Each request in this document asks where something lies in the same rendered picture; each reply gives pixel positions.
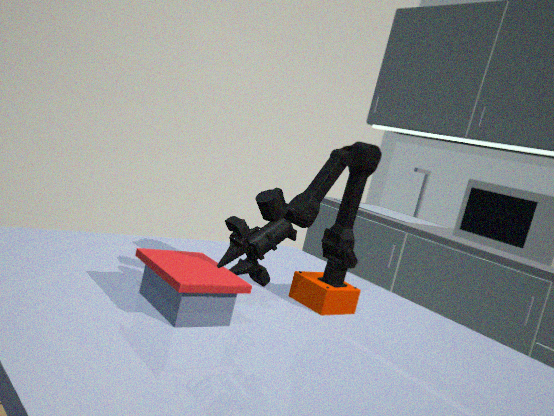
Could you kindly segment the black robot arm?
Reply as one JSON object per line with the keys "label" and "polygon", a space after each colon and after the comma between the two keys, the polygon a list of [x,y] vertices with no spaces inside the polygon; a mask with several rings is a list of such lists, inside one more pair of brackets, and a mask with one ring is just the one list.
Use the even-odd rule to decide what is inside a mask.
{"label": "black robot arm", "polygon": [[278,244],[286,238],[295,241],[297,230],[292,223],[301,228],[313,224],[321,201],[348,166],[349,176],[335,224],[325,229],[321,240],[323,257],[328,260],[323,277],[317,279],[333,287],[346,287],[343,282],[347,268],[357,264],[352,229],[367,178],[376,170],[381,158],[378,146],[356,142],[333,150],[307,189],[289,203],[285,202],[282,189],[277,187],[256,196],[263,219],[269,221],[265,226],[275,233]]}

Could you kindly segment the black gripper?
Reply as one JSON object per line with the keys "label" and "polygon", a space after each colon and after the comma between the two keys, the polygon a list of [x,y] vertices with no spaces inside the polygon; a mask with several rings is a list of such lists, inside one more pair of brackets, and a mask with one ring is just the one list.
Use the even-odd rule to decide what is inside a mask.
{"label": "black gripper", "polygon": [[275,233],[268,226],[263,226],[257,227],[256,232],[250,236],[246,221],[236,216],[229,217],[225,223],[228,230],[236,231],[237,235],[229,237],[230,246],[217,267],[221,268],[246,253],[247,258],[244,260],[240,258],[229,271],[236,275],[249,273],[252,280],[264,287],[270,282],[270,276],[267,269],[257,260],[262,261],[264,254],[271,249],[274,251],[277,249],[278,239]]}

